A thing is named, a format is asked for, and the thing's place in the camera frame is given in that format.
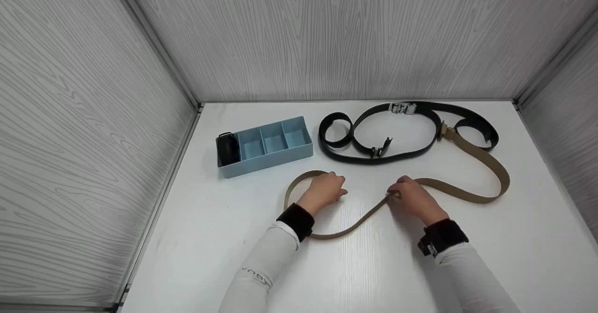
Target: white tabletop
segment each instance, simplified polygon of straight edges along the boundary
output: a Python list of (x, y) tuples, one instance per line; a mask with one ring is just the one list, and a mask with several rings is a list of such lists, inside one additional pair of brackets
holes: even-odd
[[(316, 233), (353, 224), (375, 205), (399, 176), (433, 177), (470, 192), (493, 196), (498, 179), (451, 142), (425, 155), (381, 166), (332, 161), (318, 147), (317, 129), (327, 114), (342, 111), (355, 120), (378, 102), (207, 104), (124, 305), (124, 313), (218, 311), (235, 271), (282, 211), (289, 183), (307, 170), (346, 176), (349, 193), (316, 218)], [(483, 115), (500, 135), (491, 152), (511, 174), (511, 187), (487, 205), (431, 190), (459, 223), (522, 312), (595, 312), (598, 307), (596, 243), (561, 194), (510, 102), (451, 102)], [(216, 167), (215, 138), (303, 115), (314, 155), (266, 170), (224, 179)], [(441, 114), (447, 124), (457, 117)], [(335, 123), (329, 139), (345, 128)], [(423, 147), (433, 124), (419, 115), (376, 114), (356, 137), (382, 146), (387, 155)], [(476, 131), (465, 137), (479, 143)], [(293, 193), (295, 200), (299, 192)], [(383, 207), (352, 234), (333, 241), (306, 239), (276, 281), (270, 311), (285, 313), (452, 312), (454, 294), (416, 242), (421, 224), (395, 220)]]

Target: blue storage box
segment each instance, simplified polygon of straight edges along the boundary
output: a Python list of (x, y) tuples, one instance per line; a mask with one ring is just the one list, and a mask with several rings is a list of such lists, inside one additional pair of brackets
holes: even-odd
[(233, 133), (239, 142), (241, 161), (218, 170), (225, 178), (285, 164), (313, 155), (312, 139), (303, 116)]

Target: belt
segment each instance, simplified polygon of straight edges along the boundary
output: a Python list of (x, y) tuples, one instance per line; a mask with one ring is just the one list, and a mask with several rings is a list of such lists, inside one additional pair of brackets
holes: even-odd
[[(359, 124), (361, 124), (362, 121), (364, 121), (367, 117), (370, 117), (370, 115), (383, 111), (389, 111), (396, 114), (424, 115), (434, 122), (436, 126), (435, 136), (431, 139), (430, 143), (428, 143), (428, 145), (422, 149), (384, 157), (392, 142), (392, 138), (386, 138), (386, 141), (382, 147), (365, 147), (355, 138), (355, 129), (357, 126), (359, 126)], [(442, 120), (436, 111), (452, 113), (463, 117), (463, 119), (459, 120), (453, 128), (454, 132), (457, 134), (459, 134), (459, 128), (463, 126), (475, 128), (476, 130), (480, 131), (486, 142), (490, 142), (489, 146), (480, 147), (480, 149), (483, 149), (484, 151), (491, 151), (491, 149), (493, 149), (498, 143), (498, 132), (496, 132), (495, 128), (484, 117), (478, 115), (474, 111), (451, 104), (417, 101), (376, 105), (375, 107), (372, 107), (361, 114), (355, 123), (352, 123), (351, 118), (342, 112), (331, 113), (327, 115), (327, 117), (325, 117), (320, 123), (320, 128), (318, 130), (318, 143), (320, 143), (320, 148), (327, 157), (330, 157), (336, 161), (347, 162), (349, 164), (388, 164), (389, 162), (404, 160), (406, 158), (414, 158), (427, 152), (428, 149), (434, 145), (435, 140), (440, 139), (441, 137), (440, 133), (442, 132)], [(338, 141), (326, 140), (326, 131), (336, 120), (347, 121), (349, 123), (349, 131), (347, 132), (346, 136)], [(340, 155), (331, 150), (340, 149), (341, 147), (345, 147), (350, 143), (353, 144), (353, 147), (355, 147), (357, 151), (365, 155), (369, 155), (370, 157), (350, 157)]]
[[(363, 113), (359, 117), (359, 119), (357, 119), (355, 125), (352, 125), (352, 127), (350, 128), (349, 133), (348, 133), (348, 136), (349, 136), (349, 134), (351, 134), (351, 138), (348, 141), (346, 140), (346, 138), (348, 136), (345, 136), (341, 140), (339, 140), (337, 142), (333, 142), (333, 143), (345, 141), (346, 142), (345, 145), (348, 145), (350, 142), (352, 142), (352, 140), (354, 141), (354, 138), (352, 137), (354, 127), (357, 126), (359, 123), (361, 123), (363, 121), (363, 119), (365, 119), (365, 117), (367, 117), (368, 115), (372, 115), (376, 112), (382, 111), (382, 109), (381, 109), (382, 106), (387, 106), (387, 108), (388, 108), (387, 111), (391, 111), (391, 112), (394, 112), (393, 110), (391, 110), (392, 108), (401, 108), (405, 111), (405, 113), (408, 113), (408, 114), (418, 113), (417, 110), (419, 107), (420, 114), (428, 114), (427, 117), (430, 117), (431, 119), (433, 119), (434, 115), (435, 115), (435, 117), (438, 118), (438, 120), (440, 120), (440, 117), (438, 117), (438, 115), (436, 113), (430, 114), (429, 111), (431, 111), (431, 109), (426, 108), (426, 107), (421, 108), (420, 104), (423, 103), (428, 106), (440, 107), (440, 108), (436, 108), (435, 109), (436, 111), (446, 111), (446, 112), (451, 112), (451, 113), (454, 113), (453, 111), (456, 111), (455, 114), (461, 115), (462, 117), (464, 117), (464, 119), (459, 121), (455, 125), (455, 128), (449, 128), (446, 126), (446, 124), (444, 124), (441, 121), (440, 126), (438, 127), (438, 130), (437, 130), (438, 141), (441, 140), (442, 138), (448, 139), (451, 142), (453, 142), (455, 145), (457, 145), (457, 147), (459, 147), (460, 149), (462, 149), (463, 151), (465, 151), (472, 157), (476, 158), (477, 160), (479, 160), (480, 162), (485, 164), (485, 166), (487, 166), (493, 173), (495, 173), (496, 177), (498, 177), (499, 182), (500, 182), (500, 192), (496, 196), (491, 196), (491, 197), (480, 196), (477, 194), (472, 194), (471, 192), (468, 192), (459, 187), (455, 187), (454, 185), (451, 185), (449, 183), (446, 183), (444, 181), (440, 181), (437, 179), (417, 178), (417, 179), (415, 179), (415, 181), (417, 181), (417, 183), (419, 183), (420, 185), (426, 185), (428, 187), (432, 187), (436, 190), (440, 190), (441, 192), (444, 192), (446, 194), (454, 196), (455, 198), (459, 198), (459, 199), (462, 199), (462, 200), (465, 200), (468, 202), (473, 202), (476, 204), (487, 204), (487, 203), (490, 203), (490, 202), (496, 200), (500, 196), (502, 196), (502, 194), (504, 194), (506, 192), (506, 190), (509, 188), (511, 179), (509, 177), (509, 173), (506, 171), (504, 166), (502, 166), (502, 164), (500, 164), (500, 162), (498, 160), (496, 160), (493, 156), (491, 156), (488, 153), (488, 151), (490, 149), (492, 149), (493, 147), (495, 147), (496, 143), (498, 143), (498, 134), (496, 133), (496, 130), (492, 127), (492, 125), (490, 125), (490, 123), (486, 119), (483, 119), (483, 117), (479, 116), (477, 113), (474, 113), (465, 108), (455, 107), (454, 105), (440, 104), (440, 103), (408, 102), (408, 104), (414, 104), (414, 103), (417, 104), (415, 107), (413, 107), (412, 105), (382, 104), (382, 105), (378, 105), (376, 107), (370, 108), (367, 111), (365, 111), (365, 113)], [(320, 146), (321, 147), (322, 147), (323, 136), (325, 136), (327, 128), (329, 128), (330, 125), (332, 124), (332, 121), (330, 121), (329, 124), (325, 123), (325, 121), (327, 121), (327, 119), (336, 118), (337, 116), (340, 116), (340, 114), (345, 115), (343, 113), (332, 113), (331, 115), (326, 117), (324, 120), (322, 120), (322, 123), (320, 124)], [(456, 127), (458, 127), (458, 126), (469, 126), (469, 127), (473, 127), (473, 128), (480, 130), (480, 132), (482, 132), (482, 134), (484, 135), (484, 138), (487, 141), (488, 140), (491, 141), (491, 146), (490, 147), (478, 147), (478, 146), (468, 142), (467, 140), (463, 139), (463, 137), (461, 137), (456, 130)], [(382, 157), (388, 147), (386, 143), (385, 143), (386, 149), (384, 149), (384, 147), (382, 147), (381, 149), (372, 149), (371, 152), (368, 152), (368, 153), (373, 153), (373, 155), (371, 155), (371, 158), (348, 157), (348, 156), (339, 155), (332, 151), (330, 151), (331, 155), (329, 155), (329, 153), (327, 153), (326, 151), (324, 153), (326, 153), (329, 157), (334, 158), (335, 160), (349, 162), (352, 164), (384, 164), (386, 162), (393, 162), (393, 161), (397, 161), (397, 160), (402, 160), (404, 158), (411, 158), (411, 157), (416, 157), (418, 155), (421, 155), (421, 154), (425, 153), (430, 147), (432, 147), (433, 143), (434, 143), (434, 141), (432, 141), (432, 143), (430, 145), (426, 146), (424, 149), (419, 149), (418, 151), (402, 153), (402, 154), (394, 155), (394, 156), (390, 156), (390, 157)], [(305, 172), (305, 173), (299, 175), (298, 177), (296, 177), (296, 179), (292, 181), (292, 183), (289, 185), (288, 189), (286, 190), (285, 199), (284, 199), (284, 209), (288, 208), (289, 197), (291, 196), (291, 192), (293, 191), (293, 189), (299, 182), (303, 181), (304, 179), (316, 177), (316, 176), (324, 174), (324, 173), (326, 173), (326, 172), (324, 172), (324, 171), (308, 171), (308, 172)], [(396, 198), (397, 198), (396, 195), (388, 194), (385, 198), (383, 198), (380, 202), (378, 202), (378, 204), (376, 204), (376, 206), (374, 206), (374, 208), (370, 209), (370, 211), (368, 211), (364, 216), (362, 216), (355, 224), (353, 224), (352, 226), (350, 226), (349, 228), (347, 228), (341, 232), (337, 232), (336, 234), (329, 234), (329, 235), (311, 234), (310, 237), (314, 238), (314, 239), (334, 239), (334, 238), (342, 237), (346, 234), (349, 234), (350, 232), (355, 230), (357, 227), (359, 227), (363, 222), (365, 222), (365, 220), (367, 220), (369, 217), (371, 217), (376, 211), (378, 211), (378, 209), (382, 208), (382, 206), (384, 204), (386, 204), (389, 200), (393, 200)]]

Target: tan belt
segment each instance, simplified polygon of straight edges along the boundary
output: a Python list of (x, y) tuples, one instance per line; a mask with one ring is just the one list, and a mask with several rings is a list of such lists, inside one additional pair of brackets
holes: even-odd
[[(444, 123), (442, 124), (442, 132), (441, 132), (438, 140), (440, 140), (442, 138), (446, 138), (446, 139), (452, 141), (455, 145), (457, 145), (457, 147), (459, 147), (460, 149), (462, 149), (463, 151), (465, 151), (472, 157), (480, 160), (480, 162), (482, 162), (488, 168), (490, 168), (491, 171), (495, 173), (495, 175), (498, 177), (498, 179), (500, 181), (500, 192), (496, 196), (487, 197), (487, 196), (480, 196), (480, 195), (472, 194), (471, 192), (468, 192), (466, 190), (455, 187), (454, 185), (450, 185), (444, 181), (440, 181), (437, 179), (418, 178), (418, 179), (415, 179), (415, 181), (417, 181), (417, 183), (419, 183), (420, 185), (427, 185), (428, 187), (432, 187), (436, 190), (440, 190), (441, 192), (444, 192), (451, 196), (455, 196), (455, 198), (459, 198), (461, 200), (465, 200), (468, 202), (473, 202), (475, 204), (490, 203), (490, 202), (496, 200), (497, 198), (499, 198), (500, 196), (502, 196), (502, 194), (504, 194), (506, 192), (506, 190), (509, 189), (509, 185), (511, 183), (509, 173), (506, 171), (504, 166), (502, 166), (502, 164), (500, 164), (500, 162), (498, 162), (498, 160), (496, 160), (493, 156), (489, 155), (489, 153), (487, 153), (483, 149), (480, 149), (479, 147), (477, 147), (477, 146), (473, 145), (472, 143), (468, 142), (467, 140), (463, 139), (463, 137), (461, 137), (459, 134), (457, 134), (457, 132), (455, 132), (455, 130), (453, 128), (447, 127), (446, 124), (444, 124)], [(293, 191), (293, 189), (295, 188), (295, 186), (297, 186), (297, 184), (299, 182), (301, 182), (305, 179), (308, 179), (308, 178), (312, 178), (312, 177), (316, 177), (318, 175), (325, 174), (325, 173), (327, 173), (327, 172), (308, 171), (308, 172), (305, 172), (305, 173), (299, 175), (298, 177), (296, 177), (296, 179), (293, 180), (291, 185), (289, 185), (288, 189), (286, 189), (284, 209), (288, 208), (289, 197), (291, 196), (291, 192)], [(342, 236), (352, 232), (357, 227), (359, 227), (363, 222), (365, 222), (365, 220), (367, 220), (376, 211), (378, 211), (378, 209), (382, 208), (382, 206), (384, 204), (386, 204), (386, 202), (391, 197), (393, 197), (393, 195), (386, 196), (384, 199), (382, 199), (380, 202), (378, 202), (378, 204), (376, 204), (376, 206), (374, 206), (374, 208), (370, 209), (370, 211), (368, 211), (365, 215), (363, 215), (363, 217), (361, 217), (361, 219), (359, 219), (355, 224), (353, 224), (352, 226), (350, 226), (349, 228), (347, 228), (341, 232), (337, 232), (336, 234), (328, 234), (328, 235), (311, 234), (310, 237), (314, 238), (314, 239), (334, 239), (334, 238), (342, 237)]]

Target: black wristband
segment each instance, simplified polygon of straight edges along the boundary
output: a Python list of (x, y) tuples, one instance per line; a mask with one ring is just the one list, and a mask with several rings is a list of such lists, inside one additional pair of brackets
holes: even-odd
[(305, 237), (312, 234), (315, 223), (313, 216), (297, 204), (291, 204), (276, 220), (290, 226), (299, 238), (299, 242), (303, 242)]
[(439, 253), (453, 245), (469, 242), (463, 230), (451, 219), (438, 221), (424, 228), (423, 231), (426, 234), (417, 243), (417, 247), (423, 252), (424, 256), (431, 254), (436, 258)]

